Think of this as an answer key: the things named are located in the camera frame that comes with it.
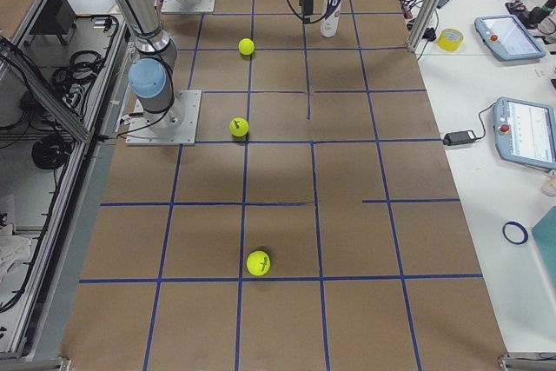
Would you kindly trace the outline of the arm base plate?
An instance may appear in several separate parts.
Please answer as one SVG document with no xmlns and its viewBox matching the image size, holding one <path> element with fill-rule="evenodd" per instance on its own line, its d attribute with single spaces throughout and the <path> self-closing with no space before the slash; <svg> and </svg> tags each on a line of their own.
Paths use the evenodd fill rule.
<svg viewBox="0 0 556 371">
<path fill-rule="evenodd" d="M 129 146 L 164 146 L 195 144 L 202 92 L 200 90 L 178 90 L 173 106 L 166 116 L 144 113 L 142 105 L 136 99 L 134 111 L 142 113 L 130 122 L 131 133 L 126 135 Z"/>
<path fill-rule="evenodd" d="M 190 15 L 213 13 L 215 0 L 164 0 L 162 14 Z"/>
</svg>

